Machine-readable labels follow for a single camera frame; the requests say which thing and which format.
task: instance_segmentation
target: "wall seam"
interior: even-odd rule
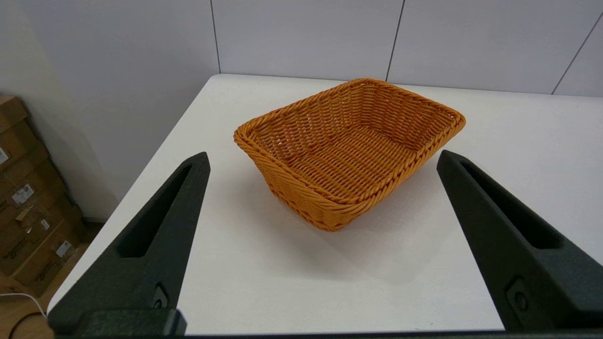
[[[569,65],[567,66],[565,72],[563,72],[563,74],[561,75],[561,78],[559,79],[559,81],[555,85],[555,88],[553,88],[553,91],[551,92],[551,94],[555,94],[555,91],[557,90],[557,87],[559,87],[559,84],[561,83],[561,81],[563,81],[563,78],[565,77],[565,74],[569,71],[569,68],[572,67],[573,61],[576,60],[576,57],[578,56],[578,54],[582,50],[582,47],[584,47],[584,45],[586,44],[586,40],[589,39],[590,34],[595,30],[595,27],[597,26],[597,24],[601,20],[602,16],[603,16],[603,12],[601,12],[601,14],[599,15],[599,18],[595,21],[595,24],[590,28],[589,33],[586,34],[586,38],[584,38],[584,41],[582,41],[582,45],[580,45],[580,47],[578,48],[578,51],[576,52],[576,54],[572,58],[572,61],[569,62]]]
[[[209,8],[211,8],[211,10],[212,10],[213,38],[216,42],[216,58],[218,58],[218,73],[222,74],[222,67],[220,67],[220,53],[218,52],[218,33],[216,33],[216,19],[213,16],[213,0],[209,0]]]
[[[398,27],[396,27],[396,35],[394,36],[394,44],[391,47],[390,63],[387,64],[387,73],[385,74],[385,81],[387,81],[387,78],[390,76],[391,61],[394,58],[394,50],[396,49],[396,40],[398,40],[398,31],[400,31],[400,21],[402,21],[402,12],[404,11],[404,3],[405,2],[406,2],[406,0],[402,0],[402,7],[400,7],[400,16],[398,17]]]

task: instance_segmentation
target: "cable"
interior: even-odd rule
[[[13,339],[13,335],[14,335],[14,332],[17,330],[17,327],[19,327],[19,325],[21,325],[21,323],[24,322],[27,318],[33,317],[34,315],[44,315],[44,313],[33,312],[33,313],[29,313],[29,314],[26,314],[25,316],[23,316],[21,319],[19,319],[18,322],[16,322],[13,325],[13,328],[10,329],[10,333],[8,334],[8,339]]]
[[[6,293],[6,294],[0,294],[0,297],[5,297],[5,296],[24,296],[24,297],[31,298],[31,300],[33,300],[34,303],[36,303],[36,305],[38,306],[38,309],[40,310],[40,313],[42,314],[42,316],[44,316],[44,318],[48,318],[46,316],[46,314],[44,313],[44,310],[42,310],[42,307],[40,306],[40,303],[37,302],[36,298],[32,297],[31,295],[26,294],[26,293]]]

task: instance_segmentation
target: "white table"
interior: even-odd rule
[[[178,308],[187,334],[501,329],[439,180],[436,154],[338,233],[273,197],[233,142],[255,116],[341,81],[216,75],[52,298],[54,306],[187,157],[212,172]],[[467,156],[603,262],[603,98],[420,86],[459,110],[445,148]]]

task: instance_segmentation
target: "stacked cardboard boxes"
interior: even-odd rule
[[[0,97],[0,293],[40,296],[84,233],[16,97]]]

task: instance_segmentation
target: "woven pattern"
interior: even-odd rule
[[[235,142],[276,197],[333,232],[383,200],[464,126],[453,109],[361,78],[246,122]]]

